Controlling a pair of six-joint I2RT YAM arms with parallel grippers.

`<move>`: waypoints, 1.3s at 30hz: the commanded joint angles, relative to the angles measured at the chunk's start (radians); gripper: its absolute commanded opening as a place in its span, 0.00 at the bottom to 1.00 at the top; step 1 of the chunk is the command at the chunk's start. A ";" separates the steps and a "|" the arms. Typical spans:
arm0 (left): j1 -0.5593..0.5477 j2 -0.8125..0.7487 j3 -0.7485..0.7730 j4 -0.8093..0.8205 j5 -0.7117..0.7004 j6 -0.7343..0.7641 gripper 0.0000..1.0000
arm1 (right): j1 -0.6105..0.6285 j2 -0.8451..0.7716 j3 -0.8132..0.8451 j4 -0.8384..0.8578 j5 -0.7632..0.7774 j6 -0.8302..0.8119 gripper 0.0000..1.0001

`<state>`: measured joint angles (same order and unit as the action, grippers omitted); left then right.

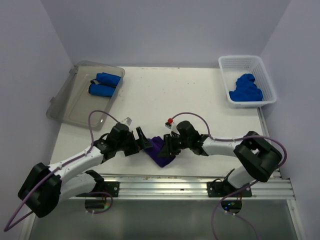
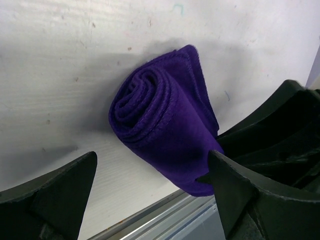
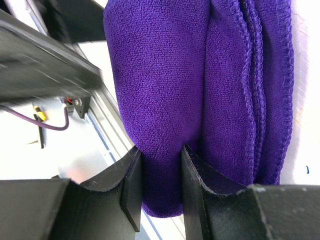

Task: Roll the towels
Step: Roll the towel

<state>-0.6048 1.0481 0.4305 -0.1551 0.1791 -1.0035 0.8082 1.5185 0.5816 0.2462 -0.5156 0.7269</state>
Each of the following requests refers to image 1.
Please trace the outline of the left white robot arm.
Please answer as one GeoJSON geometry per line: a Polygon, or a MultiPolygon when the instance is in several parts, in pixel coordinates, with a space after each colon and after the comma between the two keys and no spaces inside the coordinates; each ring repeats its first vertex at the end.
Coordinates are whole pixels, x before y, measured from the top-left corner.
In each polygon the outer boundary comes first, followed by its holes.
{"type": "Polygon", "coordinates": [[[138,138],[129,127],[117,123],[109,133],[83,150],[80,154],[52,165],[36,164],[30,171],[18,197],[37,217],[51,213],[58,203],[82,194],[106,197],[106,184],[101,175],[92,170],[115,157],[117,152],[125,156],[151,148],[152,143],[140,127],[136,128],[138,138]]]}

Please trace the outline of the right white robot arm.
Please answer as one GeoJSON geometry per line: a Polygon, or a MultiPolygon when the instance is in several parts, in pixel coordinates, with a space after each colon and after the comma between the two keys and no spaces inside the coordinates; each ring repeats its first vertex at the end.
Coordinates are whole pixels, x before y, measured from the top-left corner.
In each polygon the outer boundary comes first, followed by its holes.
{"type": "Polygon", "coordinates": [[[241,166],[223,180],[222,189],[227,196],[235,196],[243,186],[253,181],[267,182],[283,159],[275,147],[254,131],[237,139],[214,139],[209,134],[200,134],[189,121],[180,122],[176,129],[178,133],[163,136],[164,144],[157,156],[176,156],[181,150],[189,149],[198,156],[237,158],[241,166]]]}

